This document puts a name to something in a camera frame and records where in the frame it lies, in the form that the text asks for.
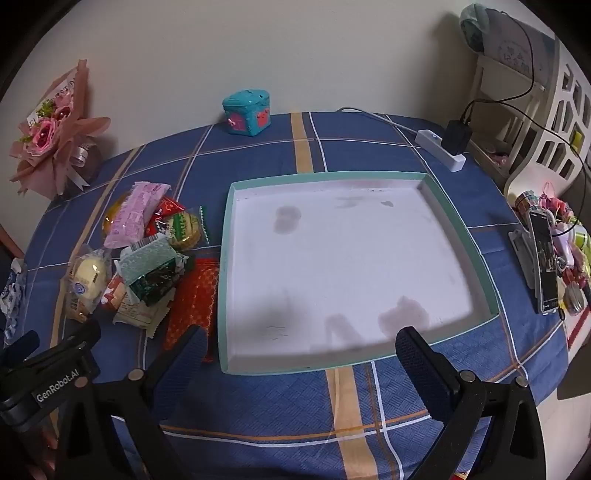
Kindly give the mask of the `white red-print snack packet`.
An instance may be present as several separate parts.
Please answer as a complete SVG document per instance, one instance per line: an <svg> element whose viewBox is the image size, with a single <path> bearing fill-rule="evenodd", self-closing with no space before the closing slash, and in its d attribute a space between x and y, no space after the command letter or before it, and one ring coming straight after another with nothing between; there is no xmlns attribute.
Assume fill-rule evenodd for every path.
<svg viewBox="0 0 591 480"><path fill-rule="evenodd" d="M165 296L151 306L147 306L143 302L132 304L130 295L126 294L115 313L112 323L122 323L144 330L146 336L153 339L158 326L170 310L175 291L175 288L170 289Z"/></svg>

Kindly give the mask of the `cream bun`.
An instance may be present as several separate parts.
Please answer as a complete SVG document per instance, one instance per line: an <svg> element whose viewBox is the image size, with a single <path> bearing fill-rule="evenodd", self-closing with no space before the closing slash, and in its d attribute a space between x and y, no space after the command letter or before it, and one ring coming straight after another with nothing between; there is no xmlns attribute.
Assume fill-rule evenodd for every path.
<svg viewBox="0 0 591 480"><path fill-rule="evenodd" d="M111 250L92 250L83 245L66 275L66 317L84 322L98 305L111 277Z"/></svg>

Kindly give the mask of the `red milk biscuit packet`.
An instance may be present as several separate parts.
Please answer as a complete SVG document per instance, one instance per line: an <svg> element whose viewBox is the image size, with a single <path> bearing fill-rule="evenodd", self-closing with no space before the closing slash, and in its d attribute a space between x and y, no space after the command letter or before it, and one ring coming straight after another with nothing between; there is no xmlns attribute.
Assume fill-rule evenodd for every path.
<svg viewBox="0 0 591 480"><path fill-rule="evenodd" d="M207 337L204 361L213 362L217 345L218 276L217 259L196 258L193 268L178 281L168 312L164 350L170 350L190 326L197 325Z"/></svg>

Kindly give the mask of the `green biscuit packet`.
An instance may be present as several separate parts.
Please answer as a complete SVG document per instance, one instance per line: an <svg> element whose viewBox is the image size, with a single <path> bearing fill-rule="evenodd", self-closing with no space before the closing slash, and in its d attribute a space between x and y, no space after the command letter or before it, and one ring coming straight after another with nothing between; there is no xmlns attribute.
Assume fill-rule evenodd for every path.
<svg viewBox="0 0 591 480"><path fill-rule="evenodd" d="M116 270L133 296L151 306L185 273L188 259L170 245L165 234L158 233L125 247Z"/></svg>

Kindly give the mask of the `pink snack packet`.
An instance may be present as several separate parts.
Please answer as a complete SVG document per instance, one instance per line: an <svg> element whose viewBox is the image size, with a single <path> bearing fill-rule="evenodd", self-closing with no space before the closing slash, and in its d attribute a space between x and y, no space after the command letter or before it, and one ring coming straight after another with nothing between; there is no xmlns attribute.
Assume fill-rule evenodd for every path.
<svg viewBox="0 0 591 480"><path fill-rule="evenodd" d="M114 216L103 246L119 249L140 241L148 220L169 188L165 183L135 182Z"/></svg>

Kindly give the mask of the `orange cake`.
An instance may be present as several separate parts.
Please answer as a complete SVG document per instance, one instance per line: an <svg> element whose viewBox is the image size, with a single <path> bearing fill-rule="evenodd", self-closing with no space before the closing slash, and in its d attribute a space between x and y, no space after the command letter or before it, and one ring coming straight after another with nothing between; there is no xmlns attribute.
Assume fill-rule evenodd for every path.
<svg viewBox="0 0 591 480"><path fill-rule="evenodd" d="M121 210L121 207L127 197L129 196L130 191L125 191L122 195L120 195L116 201L114 201L107 209L103 217L103 221L101 224L101 233L102 239L105 239L106 236L110 233L112 224Z"/></svg>

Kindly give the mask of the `green pea cracker packet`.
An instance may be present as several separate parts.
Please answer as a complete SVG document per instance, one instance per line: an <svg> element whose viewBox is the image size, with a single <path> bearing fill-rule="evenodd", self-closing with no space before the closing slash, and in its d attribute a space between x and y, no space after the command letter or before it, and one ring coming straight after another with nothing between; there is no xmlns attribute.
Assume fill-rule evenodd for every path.
<svg viewBox="0 0 591 480"><path fill-rule="evenodd" d="M164 216L156 225L172 248L188 251L211 244L204 220L204 207L198 206Z"/></svg>

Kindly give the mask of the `beige bread packet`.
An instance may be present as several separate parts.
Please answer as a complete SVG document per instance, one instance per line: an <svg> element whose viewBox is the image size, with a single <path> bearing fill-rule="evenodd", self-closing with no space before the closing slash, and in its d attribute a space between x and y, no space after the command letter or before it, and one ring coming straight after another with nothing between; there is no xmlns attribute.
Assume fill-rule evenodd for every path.
<svg viewBox="0 0 591 480"><path fill-rule="evenodd" d="M130 302L130 295L119 274L115 274L107 283L99 301L99 306L108 309L119 316L130 316L134 305Z"/></svg>

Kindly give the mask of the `blue white tissue pack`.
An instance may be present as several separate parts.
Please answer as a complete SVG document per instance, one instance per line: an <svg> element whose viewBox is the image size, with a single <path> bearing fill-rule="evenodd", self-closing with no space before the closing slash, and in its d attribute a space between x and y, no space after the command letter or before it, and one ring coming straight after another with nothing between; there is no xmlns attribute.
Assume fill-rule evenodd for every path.
<svg viewBox="0 0 591 480"><path fill-rule="evenodd" d="M5 287L1 292L1 312L6 319L18 317L21 301L26 292L27 266L23 258L14 258Z"/></svg>

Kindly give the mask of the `grey phone stand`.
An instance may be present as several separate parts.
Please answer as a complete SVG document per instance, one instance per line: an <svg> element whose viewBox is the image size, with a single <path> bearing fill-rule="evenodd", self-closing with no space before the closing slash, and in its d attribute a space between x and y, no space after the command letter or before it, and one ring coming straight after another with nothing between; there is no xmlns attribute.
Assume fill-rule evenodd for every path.
<svg viewBox="0 0 591 480"><path fill-rule="evenodd" d="M535 291L537 285L536 265L530 234L526 230L514 230L508 233L508 238L517 256L528 288Z"/></svg>

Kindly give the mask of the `pile of colourful trinkets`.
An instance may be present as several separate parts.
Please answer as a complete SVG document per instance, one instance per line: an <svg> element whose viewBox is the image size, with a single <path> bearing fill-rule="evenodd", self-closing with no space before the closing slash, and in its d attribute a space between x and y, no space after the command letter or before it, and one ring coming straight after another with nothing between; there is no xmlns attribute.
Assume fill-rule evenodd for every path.
<svg viewBox="0 0 591 480"><path fill-rule="evenodd" d="M536 195L527 190L517 197L514 208L522 230L528 233L530 210L547 216L557 266L559 306L555 313L582 312L590 305L590 233L566 202L546 192Z"/></svg>

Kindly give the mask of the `black smartphone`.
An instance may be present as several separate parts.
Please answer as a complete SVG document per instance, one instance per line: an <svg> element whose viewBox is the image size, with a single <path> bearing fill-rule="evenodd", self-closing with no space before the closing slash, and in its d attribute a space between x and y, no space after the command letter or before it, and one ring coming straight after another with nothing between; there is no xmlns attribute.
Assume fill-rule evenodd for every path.
<svg viewBox="0 0 591 480"><path fill-rule="evenodd" d="M555 313L559 306L557 266L547 216L530 210L527 215L535 274L535 293L540 314Z"/></svg>

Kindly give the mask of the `white power strip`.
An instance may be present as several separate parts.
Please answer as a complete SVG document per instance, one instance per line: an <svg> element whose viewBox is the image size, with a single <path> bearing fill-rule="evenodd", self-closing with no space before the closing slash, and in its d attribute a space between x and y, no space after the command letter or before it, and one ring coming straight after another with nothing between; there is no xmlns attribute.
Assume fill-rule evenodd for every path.
<svg viewBox="0 0 591 480"><path fill-rule="evenodd" d="M429 129L419 130L415 137L416 143L437 158L452 173L463 169L466 157L464 154L453 155L443 148L442 137Z"/></svg>

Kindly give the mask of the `teal toy house box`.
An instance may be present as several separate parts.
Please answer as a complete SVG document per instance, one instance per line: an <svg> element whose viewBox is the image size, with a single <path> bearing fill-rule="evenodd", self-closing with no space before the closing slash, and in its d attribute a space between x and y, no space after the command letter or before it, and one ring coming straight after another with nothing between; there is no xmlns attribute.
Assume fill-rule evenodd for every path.
<svg viewBox="0 0 591 480"><path fill-rule="evenodd" d="M237 91L222 101L228 132L253 137L270 126L270 93L262 89Z"/></svg>

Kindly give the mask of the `white desk calendar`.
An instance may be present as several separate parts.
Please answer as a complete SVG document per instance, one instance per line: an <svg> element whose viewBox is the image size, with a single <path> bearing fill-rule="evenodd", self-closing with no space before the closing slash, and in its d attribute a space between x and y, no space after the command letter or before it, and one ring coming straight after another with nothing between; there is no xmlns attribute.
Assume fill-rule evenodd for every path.
<svg viewBox="0 0 591 480"><path fill-rule="evenodd" d="M554 77L555 40L498 10L486 7L485 13L484 54L548 87Z"/></svg>

